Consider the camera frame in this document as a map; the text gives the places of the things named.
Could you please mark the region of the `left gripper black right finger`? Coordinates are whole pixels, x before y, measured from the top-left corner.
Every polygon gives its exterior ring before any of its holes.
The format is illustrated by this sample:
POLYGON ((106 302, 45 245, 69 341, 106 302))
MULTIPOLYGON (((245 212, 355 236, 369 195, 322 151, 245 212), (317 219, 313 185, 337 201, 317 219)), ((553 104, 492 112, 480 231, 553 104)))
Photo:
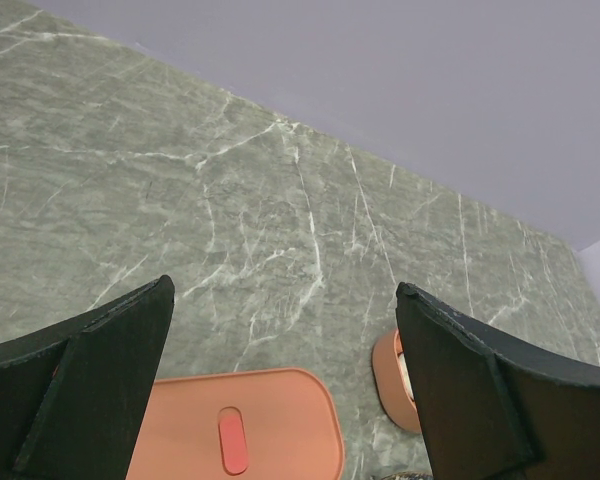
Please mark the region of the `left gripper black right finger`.
POLYGON ((400 283, 396 320, 436 479, 600 479, 600 367, 400 283))

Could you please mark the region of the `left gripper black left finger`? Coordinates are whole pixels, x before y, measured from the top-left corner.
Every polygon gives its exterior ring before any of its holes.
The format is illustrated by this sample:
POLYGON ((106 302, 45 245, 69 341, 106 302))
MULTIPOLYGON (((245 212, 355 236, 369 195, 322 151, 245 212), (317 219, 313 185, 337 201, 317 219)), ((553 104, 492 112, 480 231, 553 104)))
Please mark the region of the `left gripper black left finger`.
POLYGON ((173 310, 163 275, 0 343, 0 479, 125 478, 173 310))

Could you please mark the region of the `orange lunch box base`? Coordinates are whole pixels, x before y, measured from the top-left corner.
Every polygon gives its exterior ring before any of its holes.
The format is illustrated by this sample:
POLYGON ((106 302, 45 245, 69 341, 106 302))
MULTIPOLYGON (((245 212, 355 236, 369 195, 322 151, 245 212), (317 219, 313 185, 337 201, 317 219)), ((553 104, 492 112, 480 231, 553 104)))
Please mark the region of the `orange lunch box base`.
POLYGON ((418 412, 397 329, 384 334, 374 344, 372 370, 387 416, 403 430, 420 434, 418 412))

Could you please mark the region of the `orange lunch box lid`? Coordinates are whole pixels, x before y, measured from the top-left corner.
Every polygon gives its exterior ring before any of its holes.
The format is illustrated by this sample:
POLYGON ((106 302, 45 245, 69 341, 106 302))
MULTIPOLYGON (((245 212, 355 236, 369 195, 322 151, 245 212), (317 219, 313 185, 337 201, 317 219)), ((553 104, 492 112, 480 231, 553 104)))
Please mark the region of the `orange lunch box lid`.
POLYGON ((280 368, 155 382, 130 479, 339 479, 345 453, 332 397, 280 368))

